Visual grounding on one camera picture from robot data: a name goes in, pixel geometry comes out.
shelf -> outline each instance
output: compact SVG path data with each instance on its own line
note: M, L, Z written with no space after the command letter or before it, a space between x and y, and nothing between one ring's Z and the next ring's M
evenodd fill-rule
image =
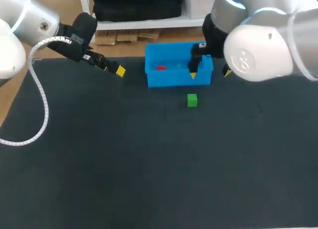
M144 20L131 22L99 22L97 30L121 30L121 29L158 29L158 28L181 28L202 26L204 18L190 19L186 14L180 17L159 20Z

wooden floor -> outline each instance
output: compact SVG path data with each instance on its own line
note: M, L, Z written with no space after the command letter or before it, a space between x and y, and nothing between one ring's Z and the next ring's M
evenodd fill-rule
M40 0L46 6L52 8L60 15L60 22L72 24L73 20L79 13L82 12L80 0ZM203 35L199 29L170 29L164 30L160 42L184 42L184 41L200 41L203 40ZM139 42L135 45L119 44L116 46L96 46L92 45L96 52L102 53L108 57L123 57L123 56L144 56L145 43ZM26 53L30 51L29 46L25 46ZM60 58L59 54L46 48L36 54L39 58ZM0 88L0 126L5 119L8 110L19 90L21 83L26 74L27 67L9 81L6 85Z

white shelf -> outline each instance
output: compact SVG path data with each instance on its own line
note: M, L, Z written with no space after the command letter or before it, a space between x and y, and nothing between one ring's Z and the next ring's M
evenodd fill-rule
M83 11L90 14L90 0L81 0ZM190 19L186 13L177 18L131 21L131 22L99 22L97 30L123 30L123 29L158 29L158 28L181 28L202 26L204 19Z
M159 29L202 26L204 19L190 19L186 14L180 17L159 20L144 20L131 22L99 22L97 30L121 30L121 29Z

white storage box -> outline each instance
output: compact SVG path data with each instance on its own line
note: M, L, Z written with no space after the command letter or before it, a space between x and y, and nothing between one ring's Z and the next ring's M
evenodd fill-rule
M214 0L184 0L185 11L191 19L205 18L213 4Z

logo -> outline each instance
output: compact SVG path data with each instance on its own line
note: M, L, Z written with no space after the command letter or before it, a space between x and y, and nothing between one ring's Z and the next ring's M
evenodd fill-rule
M255 69L255 59L248 50L237 49L231 59L234 67L242 73Z

